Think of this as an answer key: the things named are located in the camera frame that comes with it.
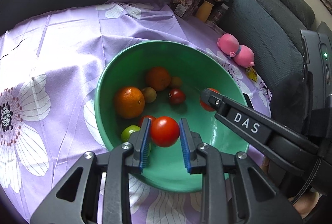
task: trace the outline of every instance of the cable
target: cable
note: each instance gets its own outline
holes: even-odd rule
[[[298,194],[294,197],[294,199],[290,202],[292,205],[294,205],[302,197],[302,195],[305,193],[307,188],[310,186],[311,182],[313,181],[313,179],[315,178],[315,176],[317,174],[317,171],[318,171],[318,168],[319,168],[321,162],[322,162],[322,159],[318,158],[307,181],[305,182],[305,184],[303,185],[301,190],[298,192]]]

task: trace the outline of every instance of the pink plush toy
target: pink plush toy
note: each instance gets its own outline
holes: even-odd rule
[[[226,33],[218,38],[217,45],[227,56],[233,58],[236,64],[248,68],[255,66],[253,51],[244,45],[231,34]]]

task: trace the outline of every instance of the green bowl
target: green bowl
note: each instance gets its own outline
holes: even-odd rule
[[[220,151],[235,154],[248,150],[246,141],[218,122],[215,113],[207,112],[200,106],[200,91],[206,87],[215,88],[223,95],[245,104],[232,77],[204,53],[170,41],[146,41],[130,46],[114,57],[100,76],[95,115],[99,133],[108,150],[120,145],[121,132],[130,125],[137,125],[140,119],[125,120],[116,115],[112,100],[115,92],[124,86],[146,87],[145,74],[155,66],[163,66],[171,76],[182,79],[181,90],[186,94],[186,101],[180,105],[170,105],[166,89],[157,93],[154,102],[145,104],[142,115],[167,115],[177,122],[186,118],[191,131],[198,132],[203,142]],[[187,173],[180,139],[168,148],[151,143],[147,166],[137,178],[153,187],[172,192],[195,192],[201,190],[202,185],[200,174]]]

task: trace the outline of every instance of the purple fabric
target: purple fabric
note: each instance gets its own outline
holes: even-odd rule
[[[105,65],[128,46],[167,40],[203,51],[232,75],[255,110],[270,116],[264,82],[251,81],[219,51],[219,34],[195,17],[178,18],[169,1],[67,9],[26,20],[0,37],[0,183],[28,221],[84,152],[106,151],[94,117],[95,88]],[[261,163],[262,154],[252,147],[249,154]],[[200,193],[168,193],[131,177],[130,196],[133,223],[199,223]]]

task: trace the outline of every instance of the pink pig toy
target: pink pig toy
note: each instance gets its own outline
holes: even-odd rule
[[[237,65],[245,68],[255,66],[253,51],[247,46],[240,45],[233,35],[224,34],[218,38],[217,45],[228,57],[233,58]]]

